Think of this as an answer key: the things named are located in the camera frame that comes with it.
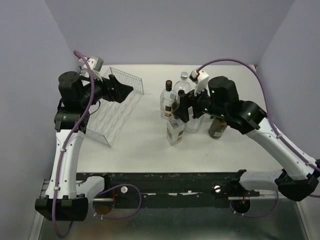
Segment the square clear bottle black cap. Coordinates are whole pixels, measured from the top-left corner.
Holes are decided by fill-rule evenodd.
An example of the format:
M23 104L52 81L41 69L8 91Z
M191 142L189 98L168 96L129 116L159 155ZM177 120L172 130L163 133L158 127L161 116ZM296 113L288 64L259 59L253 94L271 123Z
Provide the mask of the square clear bottle black cap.
M165 88L160 95L160 116L167 120L172 115L172 104L177 98L177 92L173 90L171 80L165 81Z

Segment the square clear bottle front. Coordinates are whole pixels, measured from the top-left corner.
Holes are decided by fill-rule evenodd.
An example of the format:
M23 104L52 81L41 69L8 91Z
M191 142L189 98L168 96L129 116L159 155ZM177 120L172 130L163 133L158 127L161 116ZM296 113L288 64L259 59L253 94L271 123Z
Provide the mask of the square clear bottle front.
M185 130L185 123L177 116L172 115L166 125L166 138L171 146L181 142Z

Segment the dark green wine bottle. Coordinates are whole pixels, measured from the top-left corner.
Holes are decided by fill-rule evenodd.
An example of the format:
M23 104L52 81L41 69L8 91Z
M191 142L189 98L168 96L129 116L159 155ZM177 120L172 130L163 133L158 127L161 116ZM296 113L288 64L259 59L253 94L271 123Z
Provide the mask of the dark green wine bottle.
M172 113L172 115L173 115L173 106L176 106L176 105L179 106L178 93L177 93L176 99L173 101L172 106L171 106L171 113Z

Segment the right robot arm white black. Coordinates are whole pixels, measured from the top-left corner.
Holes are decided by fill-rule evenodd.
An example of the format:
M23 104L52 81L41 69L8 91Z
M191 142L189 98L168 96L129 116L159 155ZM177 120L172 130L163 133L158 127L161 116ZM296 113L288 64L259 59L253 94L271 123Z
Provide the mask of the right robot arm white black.
M214 77L199 93L179 91L171 112L187 123L189 109L195 118L209 114L246 135L265 149L281 166L277 171L244 171L230 183L230 191L241 196L247 191L267 190L300 202L319 184L318 161L303 153L269 122L267 113L253 101L239 99L236 84L225 76Z

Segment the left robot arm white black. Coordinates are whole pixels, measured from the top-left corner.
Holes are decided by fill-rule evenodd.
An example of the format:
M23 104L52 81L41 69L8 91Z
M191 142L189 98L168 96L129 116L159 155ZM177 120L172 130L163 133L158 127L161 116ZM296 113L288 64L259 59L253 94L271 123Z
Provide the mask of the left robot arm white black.
M90 119L89 108L103 99L122 103L134 90L110 74L83 84L85 77L75 71L58 78L61 95L54 117L56 152L49 185L43 197L35 201L35 210L49 221L85 220L89 203L98 195L107 197L111 185L100 176L89 177L82 186L76 184L79 153Z

